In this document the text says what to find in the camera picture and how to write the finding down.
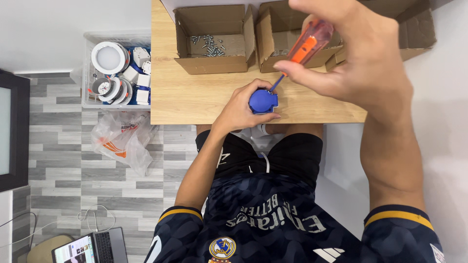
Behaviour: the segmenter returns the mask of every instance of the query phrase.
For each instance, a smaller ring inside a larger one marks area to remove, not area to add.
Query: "white plastic basket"
[[[104,77],[104,74],[97,71],[93,63],[91,63],[91,52],[93,48],[100,42],[110,41],[117,42],[124,47],[150,47],[151,46],[151,30],[125,30],[125,31],[98,31],[87,32],[85,37],[85,54],[83,60],[83,83],[81,87],[81,105],[83,108],[107,109],[107,110],[127,110],[127,109],[147,109],[151,105],[104,105],[101,101],[97,101],[96,97],[88,91],[91,89],[96,74],[97,78]]]

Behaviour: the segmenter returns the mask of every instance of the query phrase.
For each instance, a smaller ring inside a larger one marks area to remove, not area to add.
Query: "adidas logo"
[[[341,256],[340,253],[344,252],[344,250],[342,250],[341,248],[318,248],[314,249],[313,251],[329,263],[334,262],[337,257]]]

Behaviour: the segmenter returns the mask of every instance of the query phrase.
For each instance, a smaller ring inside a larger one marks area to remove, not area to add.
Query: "white plastic bag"
[[[157,130],[150,125],[149,112],[107,111],[91,131],[91,147],[144,176],[153,161],[145,147]]]

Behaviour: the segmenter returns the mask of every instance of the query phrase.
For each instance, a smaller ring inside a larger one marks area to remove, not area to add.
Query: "navy jersey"
[[[372,210],[360,241],[314,200],[313,188],[285,175],[216,179],[204,217],[180,206],[161,215],[145,262],[445,263],[419,209]]]

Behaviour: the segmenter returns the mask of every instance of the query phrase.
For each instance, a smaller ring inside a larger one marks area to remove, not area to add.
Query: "blue electrical socket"
[[[271,94],[266,89],[259,89],[250,96],[249,107],[254,114],[273,112],[278,107],[278,94]]]

